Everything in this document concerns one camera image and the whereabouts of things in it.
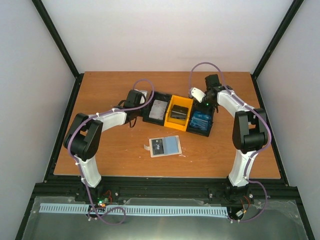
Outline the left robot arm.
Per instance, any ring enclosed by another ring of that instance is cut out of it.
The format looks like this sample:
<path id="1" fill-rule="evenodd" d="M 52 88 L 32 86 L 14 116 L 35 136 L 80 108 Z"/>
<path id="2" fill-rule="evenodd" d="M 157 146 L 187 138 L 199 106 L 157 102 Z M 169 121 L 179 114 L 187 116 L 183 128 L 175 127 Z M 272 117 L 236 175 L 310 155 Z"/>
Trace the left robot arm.
<path id="1" fill-rule="evenodd" d="M 135 124 L 132 121 L 141 115 L 141 108 L 146 106 L 147 94 L 146 90 L 132 89 L 125 100 L 105 113 L 78 113 L 74 117 L 63 146 L 80 167 L 81 181 L 88 185 L 86 195 L 92 201 L 99 201 L 104 195 L 104 188 L 98 185 L 102 177 L 96 163 L 102 133 L 125 124 L 133 127 Z"/>

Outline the beige card holder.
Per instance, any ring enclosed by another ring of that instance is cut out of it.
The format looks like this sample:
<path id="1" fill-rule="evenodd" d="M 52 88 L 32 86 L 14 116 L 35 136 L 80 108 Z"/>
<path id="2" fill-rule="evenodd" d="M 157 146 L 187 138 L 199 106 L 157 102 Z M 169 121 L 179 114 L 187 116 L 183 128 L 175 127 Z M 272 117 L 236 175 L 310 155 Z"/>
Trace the beige card holder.
<path id="1" fill-rule="evenodd" d="M 164 154 L 162 155 L 153 155 L 152 153 L 152 143 L 151 141 L 154 139 L 162 139 L 163 140 L 163 147 L 164 147 Z M 172 156 L 172 155 L 180 155 L 182 154 L 182 147 L 180 143 L 180 138 L 178 135 L 174 136 L 167 136 L 167 137 L 158 137 L 158 138 L 150 138 L 148 141 L 149 145 L 144 145 L 143 148 L 146 151 L 149 151 L 150 157 L 165 157 L 165 156 Z"/>

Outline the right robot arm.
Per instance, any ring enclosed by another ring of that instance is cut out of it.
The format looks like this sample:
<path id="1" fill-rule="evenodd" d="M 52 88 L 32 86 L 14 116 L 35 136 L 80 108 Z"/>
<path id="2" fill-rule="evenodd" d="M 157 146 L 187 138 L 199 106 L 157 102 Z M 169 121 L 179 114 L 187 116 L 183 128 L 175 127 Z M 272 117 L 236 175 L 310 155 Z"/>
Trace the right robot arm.
<path id="1" fill-rule="evenodd" d="M 244 102 L 229 86 L 223 86 L 216 74 L 205 77 L 202 101 L 215 108 L 223 107 L 233 117 L 232 143 L 236 149 L 234 163 L 225 184 L 224 198 L 231 203 L 247 193 L 250 172 L 259 151 L 269 142 L 266 112 Z"/>

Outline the black card stack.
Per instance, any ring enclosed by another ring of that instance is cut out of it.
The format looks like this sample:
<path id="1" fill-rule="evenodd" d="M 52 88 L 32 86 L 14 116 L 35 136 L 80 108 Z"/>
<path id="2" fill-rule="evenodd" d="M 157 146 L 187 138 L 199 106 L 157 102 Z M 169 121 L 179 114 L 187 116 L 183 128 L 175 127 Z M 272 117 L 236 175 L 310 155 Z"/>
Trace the black card stack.
<path id="1" fill-rule="evenodd" d="M 170 111 L 170 117 L 179 120 L 186 120 L 189 109 L 185 106 L 174 104 Z"/>

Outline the black VIP card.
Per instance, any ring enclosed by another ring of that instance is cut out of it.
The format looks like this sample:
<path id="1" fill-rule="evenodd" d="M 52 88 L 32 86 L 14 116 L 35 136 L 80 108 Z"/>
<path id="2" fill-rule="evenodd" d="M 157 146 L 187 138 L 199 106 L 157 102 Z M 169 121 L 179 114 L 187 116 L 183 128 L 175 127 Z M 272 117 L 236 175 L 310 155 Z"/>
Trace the black VIP card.
<path id="1" fill-rule="evenodd" d="M 154 156 L 163 155 L 164 152 L 164 143 L 162 138 L 152 139 L 151 148 Z"/>

